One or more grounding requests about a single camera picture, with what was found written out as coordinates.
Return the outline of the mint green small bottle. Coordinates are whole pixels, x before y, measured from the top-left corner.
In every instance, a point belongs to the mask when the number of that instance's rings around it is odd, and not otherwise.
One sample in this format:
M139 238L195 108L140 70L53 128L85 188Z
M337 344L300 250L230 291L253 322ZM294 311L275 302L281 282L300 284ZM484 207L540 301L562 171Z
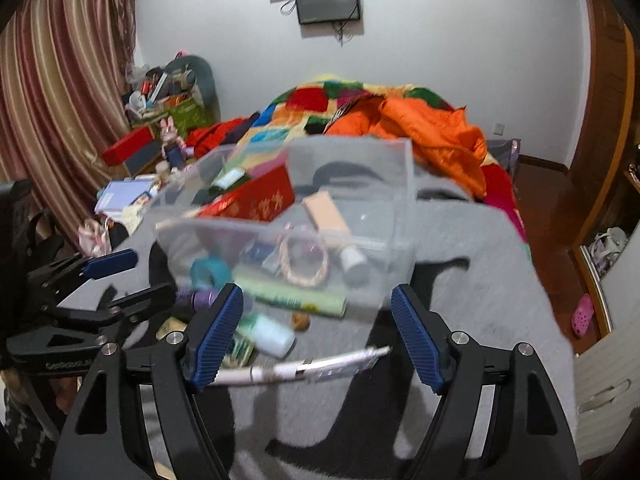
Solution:
M259 352L280 360L286 357L295 342L292 328L258 312L244 314L236 331L251 341Z

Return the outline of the white pen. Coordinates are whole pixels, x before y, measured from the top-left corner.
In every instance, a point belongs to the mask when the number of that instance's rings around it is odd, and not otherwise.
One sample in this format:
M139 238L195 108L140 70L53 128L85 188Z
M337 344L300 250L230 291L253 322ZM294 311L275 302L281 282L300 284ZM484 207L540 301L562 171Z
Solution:
M281 382L321 382L357 375L370 370L392 351L392 347L367 347L361 350L312 360L283 362L273 367L250 366L220 370L213 387L245 387Z

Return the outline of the light green long box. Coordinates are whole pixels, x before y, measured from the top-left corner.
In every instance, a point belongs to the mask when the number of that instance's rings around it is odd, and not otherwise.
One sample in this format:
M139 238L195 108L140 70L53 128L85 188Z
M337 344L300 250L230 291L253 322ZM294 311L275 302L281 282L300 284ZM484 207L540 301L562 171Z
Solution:
M333 292L302 289L242 274L236 274L233 279L243 292L263 304L276 308L304 311L328 318L342 318L346 312L346 298Z

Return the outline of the dark green round bottle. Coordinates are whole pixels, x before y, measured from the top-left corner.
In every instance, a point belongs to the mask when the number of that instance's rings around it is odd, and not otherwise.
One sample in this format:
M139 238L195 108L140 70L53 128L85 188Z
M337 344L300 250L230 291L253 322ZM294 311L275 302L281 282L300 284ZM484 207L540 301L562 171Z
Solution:
M234 191L250 180L248 173L241 167L234 167L215 180L208 188L201 188L193 197L193 205L206 205L219 197Z

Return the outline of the beige tube white cap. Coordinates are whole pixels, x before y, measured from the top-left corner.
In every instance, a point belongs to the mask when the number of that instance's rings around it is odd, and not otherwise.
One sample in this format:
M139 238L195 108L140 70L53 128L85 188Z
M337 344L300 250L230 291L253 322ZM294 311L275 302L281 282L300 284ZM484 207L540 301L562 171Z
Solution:
M315 192L305 197L302 205L326 246L336 255L345 283L354 287L366 284L370 278L369 260L357 245L347 243L352 232L331 194Z

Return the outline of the blue staples box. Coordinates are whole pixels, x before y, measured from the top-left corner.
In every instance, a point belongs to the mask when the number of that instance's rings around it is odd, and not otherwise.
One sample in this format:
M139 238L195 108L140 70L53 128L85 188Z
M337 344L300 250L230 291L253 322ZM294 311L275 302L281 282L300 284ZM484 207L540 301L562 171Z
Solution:
M249 242L240 252L240 261L271 275L281 270L279 246L263 240Z

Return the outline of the blue white booklet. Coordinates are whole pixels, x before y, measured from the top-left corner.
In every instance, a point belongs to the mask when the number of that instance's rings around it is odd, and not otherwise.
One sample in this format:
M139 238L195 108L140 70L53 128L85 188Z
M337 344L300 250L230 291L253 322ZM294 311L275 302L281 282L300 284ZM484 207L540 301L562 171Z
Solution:
M140 195L152 188L151 180L111 181L101 192L94 212L122 211L131 205Z

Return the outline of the red rectangular box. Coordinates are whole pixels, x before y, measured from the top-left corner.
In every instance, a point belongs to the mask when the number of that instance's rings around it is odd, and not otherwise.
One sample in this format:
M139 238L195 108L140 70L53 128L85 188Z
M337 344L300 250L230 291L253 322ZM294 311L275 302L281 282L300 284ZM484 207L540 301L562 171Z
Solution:
M149 125L130 131L123 138L105 150L101 158L107 167L119 166L154 140L153 130Z

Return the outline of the pink bunny toy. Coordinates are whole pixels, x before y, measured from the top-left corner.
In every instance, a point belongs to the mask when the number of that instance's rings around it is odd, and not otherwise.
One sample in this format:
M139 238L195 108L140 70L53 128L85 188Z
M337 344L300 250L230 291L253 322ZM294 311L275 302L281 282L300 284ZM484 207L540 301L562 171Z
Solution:
M163 159L169 160L169 154L173 150L178 150L183 159L188 159L192 156L192 150L178 133L174 118L171 116L160 120L160 140L162 140L160 151Z

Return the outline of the clear plastic storage bin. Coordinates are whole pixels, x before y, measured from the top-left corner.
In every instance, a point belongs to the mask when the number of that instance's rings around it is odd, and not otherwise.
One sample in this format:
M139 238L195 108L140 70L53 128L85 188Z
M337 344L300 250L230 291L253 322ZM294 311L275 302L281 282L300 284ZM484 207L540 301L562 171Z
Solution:
M285 165L295 202L270 222L196 218L192 200L201 188L234 167L256 178ZM302 200L328 191L349 226L348 244L367 256L370 278L349 286L336 255L308 217ZM193 287L190 267L209 256L224 260L232 276L242 274L302 289L333 292L350 306L379 308L392 289L407 283L416 262L410 226L416 208L413 157L405 141L347 136L308 136L288 143L226 145L210 151L165 186L145 217L154 224L157 244L168 259L176 283ZM277 244L281 270L271 275L240 261L252 240Z

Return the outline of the green gift bag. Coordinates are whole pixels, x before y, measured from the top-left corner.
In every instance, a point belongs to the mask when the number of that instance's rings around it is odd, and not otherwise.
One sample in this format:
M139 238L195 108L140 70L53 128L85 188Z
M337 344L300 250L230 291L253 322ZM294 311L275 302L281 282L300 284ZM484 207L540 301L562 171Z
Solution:
M168 107L160 114L156 114L142 122L134 122L131 129L149 126L152 130L152 136L155 139L160 137L160 122L171 117L174 120L174 126L178 131L178 135L185 139L189 132L194 129L205 128L216 122L214 112L208 108L201 106L193 98L181 101L175 106Z

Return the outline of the striped curtain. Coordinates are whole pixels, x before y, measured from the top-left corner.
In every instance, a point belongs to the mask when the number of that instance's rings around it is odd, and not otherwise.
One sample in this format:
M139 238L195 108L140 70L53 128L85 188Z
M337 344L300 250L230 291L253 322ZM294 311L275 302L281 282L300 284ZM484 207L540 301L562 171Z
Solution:
M74 240L129 131L134 0L22 0L1 33L1 177L29 178Z

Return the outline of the orange puffer jacket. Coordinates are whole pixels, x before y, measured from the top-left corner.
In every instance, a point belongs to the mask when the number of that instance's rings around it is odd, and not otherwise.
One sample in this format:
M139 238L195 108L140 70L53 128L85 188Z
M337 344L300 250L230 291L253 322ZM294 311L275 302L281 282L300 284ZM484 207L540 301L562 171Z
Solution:
M419 164L453 180L469 196L482 200L486 195L486 139L480 128L466 121L462 108L440 110L420 99L364 96L352 101L324 133L407 139Z

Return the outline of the wooden wardrobe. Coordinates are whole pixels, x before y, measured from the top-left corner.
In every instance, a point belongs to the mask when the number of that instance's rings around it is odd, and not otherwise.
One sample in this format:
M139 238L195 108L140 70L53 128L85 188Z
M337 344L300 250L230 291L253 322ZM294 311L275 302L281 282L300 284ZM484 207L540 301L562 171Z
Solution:
M589 81L584 120L568 176L588 214L572 245L572 256L594 307L599 338L613 323L601 292L600 278L588 252L605 229L615 185L630 154L638 96L638 50L631 31L612 0L586 0L589 25Z

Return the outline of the grey plush toy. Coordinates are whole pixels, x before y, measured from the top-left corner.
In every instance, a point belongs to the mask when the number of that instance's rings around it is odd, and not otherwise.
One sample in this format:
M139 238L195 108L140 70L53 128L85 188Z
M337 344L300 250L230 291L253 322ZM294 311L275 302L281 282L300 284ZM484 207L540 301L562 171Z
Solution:
M205 58L194 54L181 55L169 62L164 71L169 76L185 74L186 82L191 85L194 100L212 112L218 110L214 74Z

